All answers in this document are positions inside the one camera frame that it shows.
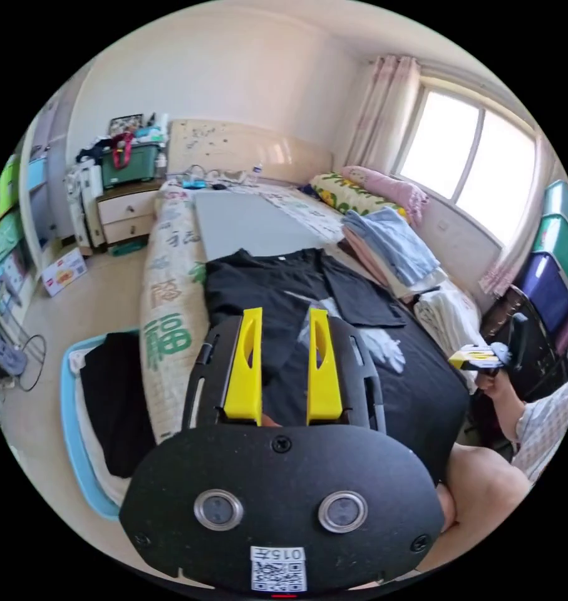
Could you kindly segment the person's right hand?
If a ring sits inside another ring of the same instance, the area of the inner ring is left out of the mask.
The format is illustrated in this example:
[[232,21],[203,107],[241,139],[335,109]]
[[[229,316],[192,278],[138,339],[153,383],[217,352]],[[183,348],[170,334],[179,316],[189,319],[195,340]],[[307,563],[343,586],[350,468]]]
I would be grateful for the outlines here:
[[505,371],[498,371],[495,374],[478,373],[475,383],[494,402],[503,401],[511,397],[514,392]]

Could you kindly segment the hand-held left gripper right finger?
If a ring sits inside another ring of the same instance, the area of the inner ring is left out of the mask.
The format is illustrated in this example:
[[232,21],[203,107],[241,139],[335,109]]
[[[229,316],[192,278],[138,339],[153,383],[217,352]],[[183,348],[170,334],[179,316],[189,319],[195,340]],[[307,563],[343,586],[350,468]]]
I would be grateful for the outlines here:
[[324,309],[309,311],[306,424],[336,423],[343,414],[336,352]]

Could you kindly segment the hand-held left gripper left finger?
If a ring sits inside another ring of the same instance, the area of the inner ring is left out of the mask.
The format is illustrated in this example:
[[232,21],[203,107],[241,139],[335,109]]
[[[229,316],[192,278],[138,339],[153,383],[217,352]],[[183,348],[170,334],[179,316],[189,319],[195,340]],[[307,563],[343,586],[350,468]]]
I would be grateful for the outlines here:
[[228,420],[262,424],[262,308],[246,309],[237,331],[224,401]]

